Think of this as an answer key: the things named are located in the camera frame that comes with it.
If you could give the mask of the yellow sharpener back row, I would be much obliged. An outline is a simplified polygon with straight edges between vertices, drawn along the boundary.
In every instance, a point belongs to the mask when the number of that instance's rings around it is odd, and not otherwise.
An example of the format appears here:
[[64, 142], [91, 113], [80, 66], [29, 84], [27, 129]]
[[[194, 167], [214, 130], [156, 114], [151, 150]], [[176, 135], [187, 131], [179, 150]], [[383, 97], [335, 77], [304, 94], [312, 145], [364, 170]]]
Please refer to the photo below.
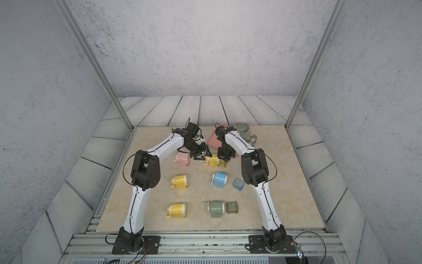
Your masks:
[[210, 167], [227, 167], [227, 163], [222, 159], [219, 159], [216, 154], [213, 154], [211, 157], [206, 157], [206, 162], [204, 165]]

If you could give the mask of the pink pencil sharpener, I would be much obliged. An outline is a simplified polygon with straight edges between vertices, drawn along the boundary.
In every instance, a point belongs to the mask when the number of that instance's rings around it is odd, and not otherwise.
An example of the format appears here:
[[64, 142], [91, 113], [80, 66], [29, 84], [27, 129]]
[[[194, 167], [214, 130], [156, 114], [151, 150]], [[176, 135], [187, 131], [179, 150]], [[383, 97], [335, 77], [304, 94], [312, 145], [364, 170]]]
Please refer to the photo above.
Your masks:
[[174, 159], [179, 166], [189, 166], [190, 160], [190, 154], [184, 152], [178, 152]]

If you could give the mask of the blue pencil sharpener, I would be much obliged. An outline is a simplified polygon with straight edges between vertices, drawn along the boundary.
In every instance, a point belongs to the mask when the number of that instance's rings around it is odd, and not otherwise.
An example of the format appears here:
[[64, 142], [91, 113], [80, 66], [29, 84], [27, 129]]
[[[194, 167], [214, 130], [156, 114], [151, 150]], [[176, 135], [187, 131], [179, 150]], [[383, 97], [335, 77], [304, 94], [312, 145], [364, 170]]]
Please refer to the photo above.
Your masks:
[[228, 176], [225, 173], [216, 172], [212, 176], [212, 180], [209, 183], [215, 187], [223, 188], [227, 184]]

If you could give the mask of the blue sharpener tray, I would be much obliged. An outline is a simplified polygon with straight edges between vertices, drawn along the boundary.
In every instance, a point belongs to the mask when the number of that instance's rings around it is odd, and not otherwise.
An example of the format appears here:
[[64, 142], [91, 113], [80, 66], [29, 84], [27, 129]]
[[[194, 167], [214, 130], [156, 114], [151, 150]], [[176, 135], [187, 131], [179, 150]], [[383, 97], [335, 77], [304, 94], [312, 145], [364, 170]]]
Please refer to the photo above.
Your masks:
[[232, 187], [238, 191], [242, 191], [245, 186], [245, 182], [241, 179], [235, 178]]

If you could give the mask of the green pencil sharpener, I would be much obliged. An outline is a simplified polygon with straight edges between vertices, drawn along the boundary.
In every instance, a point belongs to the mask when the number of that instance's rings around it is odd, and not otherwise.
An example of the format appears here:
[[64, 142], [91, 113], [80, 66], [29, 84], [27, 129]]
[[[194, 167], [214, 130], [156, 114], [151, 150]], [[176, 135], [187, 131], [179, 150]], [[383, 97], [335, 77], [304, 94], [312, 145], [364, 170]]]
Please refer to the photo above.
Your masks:
[[225, 213], [225, 203], [223, 201], [207, 201], [204, 205], [211, 218], [221, 218]]

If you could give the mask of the yellow sharpener front row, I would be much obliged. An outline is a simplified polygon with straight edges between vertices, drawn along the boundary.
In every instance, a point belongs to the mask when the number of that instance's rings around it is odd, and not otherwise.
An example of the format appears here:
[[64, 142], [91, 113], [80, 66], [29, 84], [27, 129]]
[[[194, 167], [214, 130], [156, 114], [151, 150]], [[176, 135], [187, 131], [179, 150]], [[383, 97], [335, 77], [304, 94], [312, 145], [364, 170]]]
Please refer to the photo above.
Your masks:
[[173, 204], [167, 208], [168, 215], [166, 218], [186, 218], [187, 205], [185, 203]]

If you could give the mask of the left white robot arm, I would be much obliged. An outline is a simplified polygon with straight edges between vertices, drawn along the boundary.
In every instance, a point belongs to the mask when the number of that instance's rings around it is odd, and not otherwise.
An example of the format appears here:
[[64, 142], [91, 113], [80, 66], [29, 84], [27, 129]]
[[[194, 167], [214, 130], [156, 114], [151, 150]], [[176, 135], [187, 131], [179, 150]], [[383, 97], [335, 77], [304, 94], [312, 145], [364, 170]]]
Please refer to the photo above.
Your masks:
[[160, 164], [173, 152], [186, 148], [191, 158], [204, 160], [212, 154], [202, 141], [202, 132], [197, 124], [187, 122], [184, 128], [175, 128], [162, 142], [149, 150], [138, 150], [130, 171], [133, 194], [126, 220], [119, 229], [113, 254], [137, 254], [144, 244], [144, 218], [152, 189], [160, 181]]

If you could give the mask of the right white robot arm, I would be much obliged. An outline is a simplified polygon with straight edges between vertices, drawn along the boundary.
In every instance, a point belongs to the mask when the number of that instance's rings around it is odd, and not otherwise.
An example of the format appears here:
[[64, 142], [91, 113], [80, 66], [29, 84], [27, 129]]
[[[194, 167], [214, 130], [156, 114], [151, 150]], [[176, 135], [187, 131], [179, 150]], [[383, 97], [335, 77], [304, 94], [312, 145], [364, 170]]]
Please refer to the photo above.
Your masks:
[[217, 126], [215, 135], [222, 143], [218, 148], [219, 159], [228, 162], [235, 158], [236, 154], [240, 156], [243, 180], [251, 186], [258, 201], [266, 248], [271, 253], [280, 251], [291, 237], [286, 234], [271, 198], [265, 152], [247, 143], [232, 126]]

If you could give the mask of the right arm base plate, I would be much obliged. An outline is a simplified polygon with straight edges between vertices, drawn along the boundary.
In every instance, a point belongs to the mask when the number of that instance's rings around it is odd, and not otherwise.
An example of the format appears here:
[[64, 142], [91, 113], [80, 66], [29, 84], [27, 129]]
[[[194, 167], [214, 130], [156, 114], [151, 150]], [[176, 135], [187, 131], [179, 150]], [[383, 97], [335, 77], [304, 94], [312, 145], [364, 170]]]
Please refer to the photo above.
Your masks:
[[245, 249], [251, 254], [295, 254], [296, 248], [292, 240], [293, 237], [288, 235], [287, 238], [279, 245], [270, 249], [270, 247], [266, 244], [266, 240], [263, 235], [250, 235], [248, 237], [248, 244], [245, 245]]

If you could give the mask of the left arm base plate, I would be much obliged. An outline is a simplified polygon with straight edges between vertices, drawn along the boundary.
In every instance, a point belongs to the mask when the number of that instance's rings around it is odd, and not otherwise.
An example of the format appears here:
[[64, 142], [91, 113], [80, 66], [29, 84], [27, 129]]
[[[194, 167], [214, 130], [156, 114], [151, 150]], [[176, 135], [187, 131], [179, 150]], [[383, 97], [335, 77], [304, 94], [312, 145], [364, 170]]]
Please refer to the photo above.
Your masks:
[[117, 237], [113, 243], [113, 255], [136, 255], [144, 254], [156, 255], [158, 254], [160, 236], [143, 236], [140, 240], [133, 245], [126, 245], [122, 238]]

